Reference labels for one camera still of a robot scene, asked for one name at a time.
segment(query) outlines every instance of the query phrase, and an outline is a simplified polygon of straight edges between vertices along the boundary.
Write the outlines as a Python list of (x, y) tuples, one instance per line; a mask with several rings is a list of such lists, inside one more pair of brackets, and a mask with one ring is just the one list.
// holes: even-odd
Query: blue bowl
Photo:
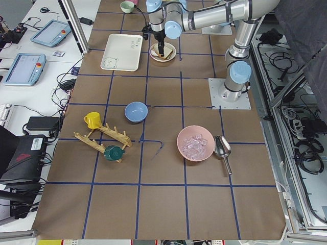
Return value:
[(132, 102), (125, 108), (125, 116), (132, 123), (143, 121), (148, 115), (148, 108), (142, 102)]

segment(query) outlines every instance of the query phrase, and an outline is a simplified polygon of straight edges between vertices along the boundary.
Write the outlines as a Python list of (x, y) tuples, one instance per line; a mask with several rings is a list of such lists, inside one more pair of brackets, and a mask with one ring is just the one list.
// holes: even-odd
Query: pink bowl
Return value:
[[(194, 160), (191, 159), (189, 157), (187, 157), (183, 152), (182, 152), (182, 147), (185, 145), (184, 140), (185, 139), (190, 139), (195, 135), (199, 135), (202, 134), (202, 137), (204, 139), (206, 139), (207, 145), (206, 147), (206, 151), (204, 156), (201, 159), (198, 160)], [(177, 147), (179, 152), (182, 154), (182, 156), (190, 161), (193, 162), (199, 162), (199, 161), (203, 161), (205, 159), (207, 159), (208, 157), (210, 157), (212, 155), (212, 153), (214, 152), (215, 149), (215, 140), (213, 135), (204, 127), (201, 126), (197, 126), (197, 125), (192, 125), (192, 126), (188, 126), (186, 128), (184, 128), (182, 131), (179, 132), (178, 136), (177, 136)]]

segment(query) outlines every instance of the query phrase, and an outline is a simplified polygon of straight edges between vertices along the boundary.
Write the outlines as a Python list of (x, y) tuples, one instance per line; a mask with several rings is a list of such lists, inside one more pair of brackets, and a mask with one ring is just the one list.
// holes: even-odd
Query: bread slice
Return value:
[(158, 55), (158, 58), (161, 58), (163, 60), (166, 60), (170, 57), (170, 55), (172, 54), (173, 50), (167, 46), (163, 47), (163, 54), (164, 56), (161, 56), (159, 54), (159, 49), (158, 49), (158, 44), (156, 44), (155, 46), (153, 46), (153, 50), (154, 52)]

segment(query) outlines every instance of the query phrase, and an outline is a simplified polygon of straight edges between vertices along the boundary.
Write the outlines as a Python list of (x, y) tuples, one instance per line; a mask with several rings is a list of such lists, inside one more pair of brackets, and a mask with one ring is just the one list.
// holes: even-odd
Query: tablet screen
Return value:
[(51, 43), (66, 27), (67, 24), (53, 21), (50, 25), (40, 30), (34, 39), (44, 43)]
[(23, 84), (29, 81), (39, 55), (20, 55), (7, 79), (11, 84)]

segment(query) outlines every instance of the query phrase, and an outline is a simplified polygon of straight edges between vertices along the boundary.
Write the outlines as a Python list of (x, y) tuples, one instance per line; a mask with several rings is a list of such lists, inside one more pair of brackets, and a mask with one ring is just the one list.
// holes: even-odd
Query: red logo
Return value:
[(16, 162), (23, 161), (24, 159), (26, 159), (28, 157), (31, 157), (31, 155), (22, 153), (16, 158)]

